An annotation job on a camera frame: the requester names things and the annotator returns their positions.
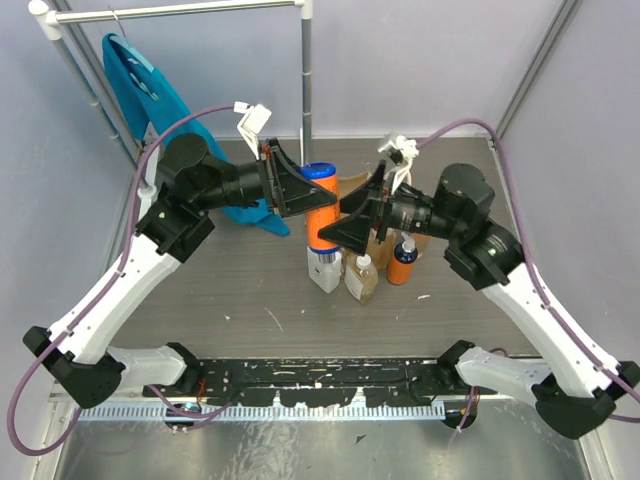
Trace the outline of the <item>clear amber bottle white cap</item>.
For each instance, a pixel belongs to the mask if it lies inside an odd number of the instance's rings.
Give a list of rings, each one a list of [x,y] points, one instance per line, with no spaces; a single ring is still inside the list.
[[[368,254],[349,256],[346,260],[344,283],[352,297],[360,304],[371,301],[378,284],[378,270]]]

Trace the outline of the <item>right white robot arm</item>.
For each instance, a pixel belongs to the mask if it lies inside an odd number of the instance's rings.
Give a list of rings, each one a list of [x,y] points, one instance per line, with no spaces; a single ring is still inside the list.
[[[385,167],[340,202],[342,218],[320,238],[364,254],[369,235],[392,228],[447,243],[444,258],[471,287],[506,313],[543,359],[534,366],[460,340],[437,359],[444,390],[485,388],[530,405],[555,432],[579,439],[612,418],[616,402],[634,394],[639,367],[605,352],[561,306],[527,264],[517,238],[490,216],[495,192],[469,164],[447,166],[433,195],[387,187]]]

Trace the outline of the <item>orange bottle blue cap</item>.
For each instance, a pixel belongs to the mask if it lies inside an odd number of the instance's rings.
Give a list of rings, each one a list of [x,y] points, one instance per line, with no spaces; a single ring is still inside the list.
[[[339,197],[336,167],[328,162],[314,162],[301,168],[302,175]],[[317,254],[329,254],[338,249],[336,244],[319,237],[318,232],[340,217],[339,204],[334,203],[311,210],[305,215],[308,247]]]

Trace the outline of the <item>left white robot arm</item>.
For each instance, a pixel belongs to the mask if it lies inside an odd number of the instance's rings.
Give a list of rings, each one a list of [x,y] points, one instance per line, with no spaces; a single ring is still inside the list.
[[[128,350],[111,341],[213,231],[210,211],[259,201],[282,217],[339,209],[335,166],[296,165],[275,138],[259,143],[255,160],[234,165],[214,156],[204,137],[181,134],[165,148],[158,172],[158,197],[111,270],[66,318],[49,328],[32,327],[23,338],[82,409],[100,405],[118,390],[148,385],[167,386],[178,396],[198,392],[202,365],[181,344]]]

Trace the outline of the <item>white bottle black cap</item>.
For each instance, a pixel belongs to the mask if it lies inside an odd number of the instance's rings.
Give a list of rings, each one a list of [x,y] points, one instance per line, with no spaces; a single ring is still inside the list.
[[[339,285],[342,276],[342,253],[339,249],[318,253],[307,248],[308,275],[323,292],[331,293]]]

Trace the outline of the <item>blue orange pump bottle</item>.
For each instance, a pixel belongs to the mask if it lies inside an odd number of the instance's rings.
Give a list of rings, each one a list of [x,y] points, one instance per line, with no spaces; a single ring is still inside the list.
[[[387,280],[396,286],[405,284],[412,273],[414,263],[418,258],[416,241],[408,233],[401,234],[402,239],[393,250],[387,270]]]

